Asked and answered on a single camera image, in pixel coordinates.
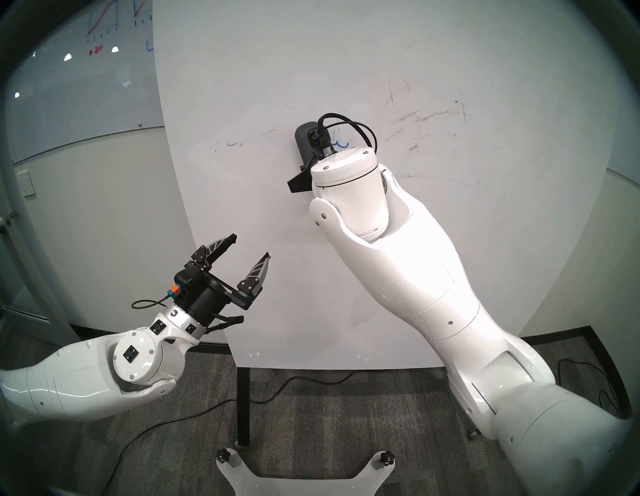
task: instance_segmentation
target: black knob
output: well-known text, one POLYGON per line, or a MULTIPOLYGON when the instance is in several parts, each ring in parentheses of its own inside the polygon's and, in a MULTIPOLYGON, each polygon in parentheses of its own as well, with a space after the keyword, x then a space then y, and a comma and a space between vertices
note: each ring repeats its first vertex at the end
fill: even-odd
POLYGON ((385 451, 384 453, 380 454, 380 461, 385 467, 393 465, 395 461, 394 454, 390 451, 385 451))
POLYGON ((231 453, 229 453, 226 448, 222 448, 216 451, 216 460, 218 460, 220 463, 229 461, 229 458, 231 458, 231 453))

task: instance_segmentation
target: gray carpet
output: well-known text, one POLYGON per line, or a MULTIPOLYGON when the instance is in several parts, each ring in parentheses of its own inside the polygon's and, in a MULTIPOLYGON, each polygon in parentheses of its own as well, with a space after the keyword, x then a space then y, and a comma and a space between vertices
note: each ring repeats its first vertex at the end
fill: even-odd
MULTIPOLYGON (((5 326, 0 368, 37 363, 55 349, 5 326)), ((598 365, 582 338, 536 349, 553 369, 566 356, 598 365)), ((563 384, 598 404, 606 382, 588 368, 563 363, 563 384)), ((345 374, 253 369, 252 399, 269 397, 292 375, 335 381, 345 374)), ((188 353, 184 375, 171 395, 96 422, 26 426, 16 442, 33 455, 49 484, 98 495, 120 450, 139 432, 234 397, 235 388, 231 356, 188 353)), ((384 449, 395 454, 397 465, 377 495, 524 494, 498 443, 468 441, 470 428, 444 369, 367 372, 337 386, 294 381, 273 402, 252 405, 252 446, 241 455, 260 476, 344 478, 384 449)), ((235 403, 161 426, 127 450, 107 494, 231 496, 234 491, 216 468, 215 454, 232 447, 235 439, 235 403)))

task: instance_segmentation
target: white acrylic base plate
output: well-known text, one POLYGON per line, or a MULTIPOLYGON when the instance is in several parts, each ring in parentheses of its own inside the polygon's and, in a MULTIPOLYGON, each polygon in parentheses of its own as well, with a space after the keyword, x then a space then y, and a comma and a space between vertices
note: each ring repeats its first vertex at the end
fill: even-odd
POLYGON ((352 479, 272 479, 256 476, 244 464, 237 451, 231 448, 227 448, 227 451, 231 454, 229 461, 216 461, 216 464, 233 486, 237 496, 374 496, 396 466, 394 463, 385 467, 380 461, 383 451, 379 451, 352 479))

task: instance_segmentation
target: light switch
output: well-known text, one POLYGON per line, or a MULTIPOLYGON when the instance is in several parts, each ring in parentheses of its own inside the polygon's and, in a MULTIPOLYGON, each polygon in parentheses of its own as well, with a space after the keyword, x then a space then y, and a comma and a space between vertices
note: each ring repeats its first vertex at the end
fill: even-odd
POLYGON ((31 182, 31 176, 28 170, 19 172, 15 176, 18 179, 18 188, 20 188, 22 196, 31 196, 36 194, 33 189, 33 183, 31 182))

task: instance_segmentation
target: black baseboard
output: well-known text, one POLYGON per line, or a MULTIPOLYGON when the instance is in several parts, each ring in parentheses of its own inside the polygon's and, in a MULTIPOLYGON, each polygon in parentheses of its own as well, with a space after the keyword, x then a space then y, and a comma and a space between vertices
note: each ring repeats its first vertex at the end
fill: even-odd
MULTIPOLYGON (((109 334, 116 334, 115 332, 101 331, 92 327, 77 326, 75 324, 71 324, 71 328, 83 341, 87 339, 94 339, 96 337, 108 336, 109 334)), ((231 348, 229 348, 227 343, 201 342, 199 345, 189 348, 189 351, 194 351, 195 353, 212 353, 214 355, 231 355, 231 348)))
POLYGON ((578 327, 576 329, 541 334, 538 336, 526 336, 522 337, 522 340, 529 343, 531 346, 535 346, 537 344, 546 344, 580 336, 584 337, 584 340, 600 362, 603 372, 609 378, 609 382, 611 382, 611 388, 613 389, 616 398, 618 398, 620 417, 622 419, 630 419, 632 416, 631 403, 629 401, 625 384, 622 382, 622 377, 620 377, 616 364, 613 363, 613 359, 607 351, 607 348, 604 347, 602 341, 591 326, 578 327))

